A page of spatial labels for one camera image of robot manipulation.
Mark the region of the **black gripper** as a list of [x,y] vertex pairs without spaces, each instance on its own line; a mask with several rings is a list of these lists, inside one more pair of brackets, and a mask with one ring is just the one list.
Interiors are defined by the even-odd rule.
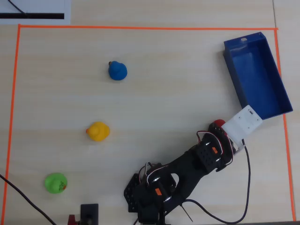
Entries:
[[208,131],[214,134],[221,143],[222,154],[217,162],[218,165],[229,165],[233,162],[235,149],[233,142],[228,138],[225,131],[218,126],[215,122],[209,125]]

